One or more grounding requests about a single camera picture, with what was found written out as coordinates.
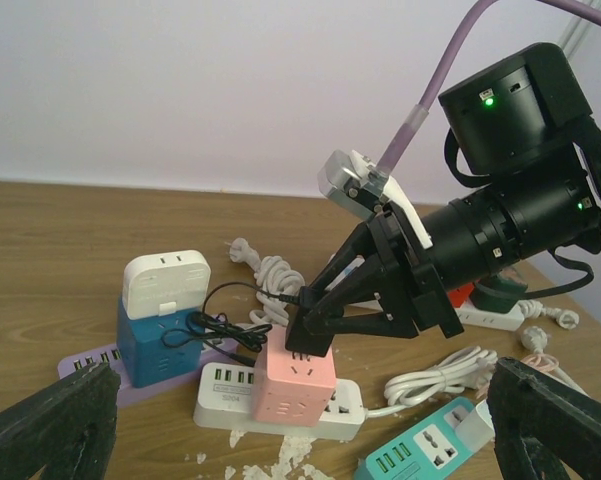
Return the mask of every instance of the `power strip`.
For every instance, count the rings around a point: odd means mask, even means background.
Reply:
[[[217,346],[227,352],[234,353],[238,343],[230,338],[220,341]],[[105,345],[104,347],[94,348],[87,352],[78,353],[63,358],[58,363],[58,375],[64,378],[67,375],[93,363],[108,362],[113,371],[120,375],[120,389],[118,390],[118,408],[126,407],[134,403],[141,402],[147,398],[154,397],[160,393],[172,390],[185,383],[192,382],[200,377],[202,368],[210,362],[221,362],[223,359],[229,361],[228,357],[220,352],[213,350],[207,345],[203,345],[198,368],[193,372],[185,373],[177,377],[169,378],[162,382],[154,383],[143,388],[134,388],[127,374],[127,370],[120,356],[120,351],[115,343]]]
[[[194,422],[200,427],[328,440],[352,440],[364,423],[360,387],[352,380],[343,379],[337,379],[336,390],[317,425],[303,427],[258,422],[251,415],[254,377],[251,367],[222,363],[205,365],[193,413]]]
[[[473,408],[464,397],[453,399],[369,455],[354,480],[447,478],[473,455],[455,433]]]
[[[467,300],[461,307],[456,308],[456,313],[463,325],[509,330],[511,332],[518,330],[524,322],[524,315],[517,303],[507,313],[496,313],[480,310]]]

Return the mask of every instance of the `white power strip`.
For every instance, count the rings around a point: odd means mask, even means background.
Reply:
[[[524,322],[524,315],[517,303],[510,312],[495,313],[479,310],[467,300],[461,307],[456,308],[456,313],[463,325],[475,325],[476,327],[495,328],[511,332],[520,328],[520,325]]]
[[[242,365],[208,363],[202,370],[193,421],[200,427],[352,440],[365,420],[360,387],[338,379],[336,391],[314,427],[257,422],[251,416],[254,370]]]

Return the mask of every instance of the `pink cube socket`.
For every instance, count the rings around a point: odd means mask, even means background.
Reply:
[[[258,355],[252,399],[255,420],[315,426],[336,388],[331,349],[324,358],[284,348],[285,329],[274,326]]]

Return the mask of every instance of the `coiled white cable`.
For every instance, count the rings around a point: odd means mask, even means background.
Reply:
[[[300,272],[291,269],[282,257],[264,257],[260,260],[258,252],[249,246],[244,238],[236,238],[229,248],[229,258],[235,263],[246,263],[254,271],[256,284],[263,290],[285,295],[297,295],[304,286],[304,277]],[[287,304],[262,293],[256,293],[262,303],[262,310],[249,312],[249,319],[256,325],[274,323],[286,327],[289,324]]]
[[[573,330],[580,323],[580,315],[573,310],[545,307],[537,300],[520,300],[518,305],[524,318],[538,318],[546,315],[553,318],[565,330]]]
[[[480,347],[462,349],[437,365],[389,380],[384,389],[388,407],[366,410],[367,418],[384,417],[415,407],[437,393],[462,393],[465,388],[479,389],[491,380],[498,359],[494,350]]]

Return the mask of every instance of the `wooden table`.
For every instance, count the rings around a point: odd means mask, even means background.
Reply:
[[[197,249],[211,265],[212,285],[250,281],[248,267],[227,256],[227,244],[242,236],[262,255],[282,255],[311,280],[355,223],[320,199],[0,183],[0,411],[53,383],[61,358],[115,341],[116,299],[131,259]],[[548,284],[529,265],[521,268],[533,288]],[[601,325],[568,297],[547,303],[580,312],[580,326],[564,331],[546,318],[527,324],[552,335],[548,352],[601,401]],[[254,306],[252,294],[242,290],[225,290],[211,302],[233,321],[246,321]],[[376,407],[390,377],[469,345],[525,354],[514,333],[477,327],[450,340],[437,328],[414,340],[341,336],[334,348],[338,376],[358,382],[365,405]],[[197,385],[187,385],[120,410],[107,478],[223,479],[232,466],[238,479],[244,465],[266,471],[277,462],[280,437],[247,434],[232,449],[228,431],[196,427],[196,393]],[[349,443],[316,441],[305,463],[338,480],[351,478],[359,458],[437,406],[369,420]],[[198,453],[206,454],[200,465]],[[301,473],[295,470],[293,478]],[[493,451],[483,449],[453,478],[500,478]]]

